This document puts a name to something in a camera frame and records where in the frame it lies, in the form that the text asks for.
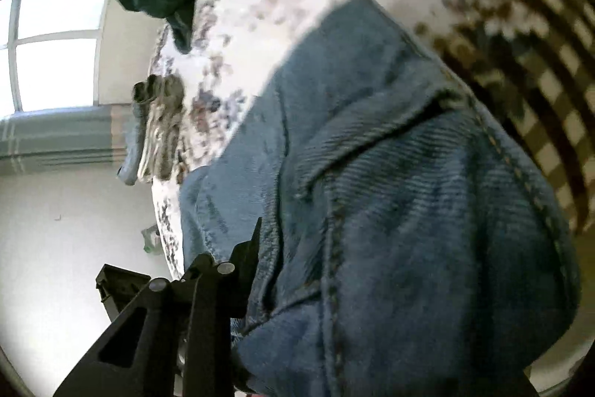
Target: rolled clothing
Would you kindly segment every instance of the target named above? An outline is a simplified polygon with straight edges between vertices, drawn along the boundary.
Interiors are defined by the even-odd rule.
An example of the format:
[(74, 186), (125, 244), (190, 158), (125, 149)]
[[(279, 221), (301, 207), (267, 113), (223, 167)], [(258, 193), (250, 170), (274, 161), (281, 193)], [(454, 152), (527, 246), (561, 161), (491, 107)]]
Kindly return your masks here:
[(180, 206), (186, 267), (264, 216), (233, 348), (264, 395), (465, 395), (531, 364), (578, 307), (541, 172), (372, 0), (297, 45)]

